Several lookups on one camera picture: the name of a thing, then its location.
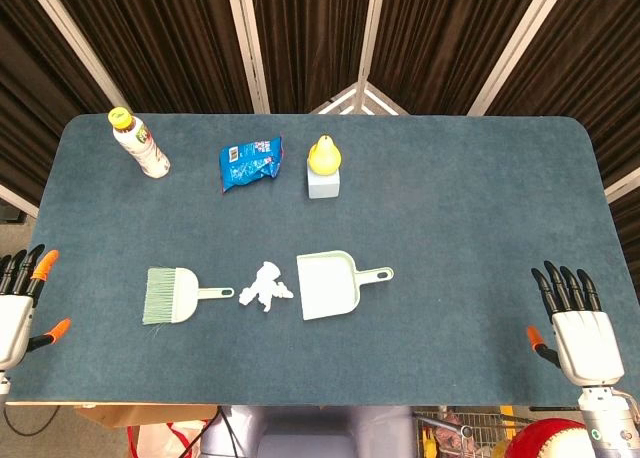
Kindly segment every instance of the blue chip bag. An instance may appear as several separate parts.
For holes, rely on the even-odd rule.
[[[248,185],[263,176],[275,178],[282,160],[282,137],[227,146],[220,152],[222,192],[235,185]]]

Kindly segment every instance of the hand brush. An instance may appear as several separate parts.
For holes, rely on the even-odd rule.
[[[149,268],[142,324],[180,323],[193,315],[198,300],[233,294],[233,288],[198,288],[198,278],[186,268]]]

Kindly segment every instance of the white tissue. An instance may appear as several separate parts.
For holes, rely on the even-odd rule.
[[[278,267],[270,261],[265,261],[262,268],[256,273],[256,281],[240,293],[240,304],[247,306],[258,296],[258,301],[264,305],[264,312],[268,313],[271,309],[271,299],[274,296],[276,298],[293,298],[293,293],[287,289],[283,282],[275,282],[279,276]]]

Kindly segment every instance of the dustpan handle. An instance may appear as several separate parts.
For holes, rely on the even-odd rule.
[[[389,281],[391,278],[393,278],[393,270],[388,266],[356,272],[356,283],[358,286],[378,283],[380,281]]]
[[[231,298],[234,293],[233,288],[200,288],[198,290],[198,299]]]

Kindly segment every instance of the orange fingertip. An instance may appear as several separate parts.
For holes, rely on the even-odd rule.
[[[537,346],[544,345],[544,338],[542,338],[538,329],[533,325],[527,327],[527,337],[529,338],[529,343],[533,351],[536,351]]]
[[[47,281],[47,276],[58,259],[59,254],[58,250],[51,250],[49,253],[44,255],[44,258],[40,260],[40,263],[36,266],[33,275],[31,275],[31,279]]]
[[[60,323],[58,323],[56,326],[54,326],[51,329],[51,331],[49,333],[47,333],[47,335],[52,336],[53,337],[53,343],[55,343],[60,338],[62,338],[67,331],[69,331],[69,328],[71,328],[71,318],[65,318]]]

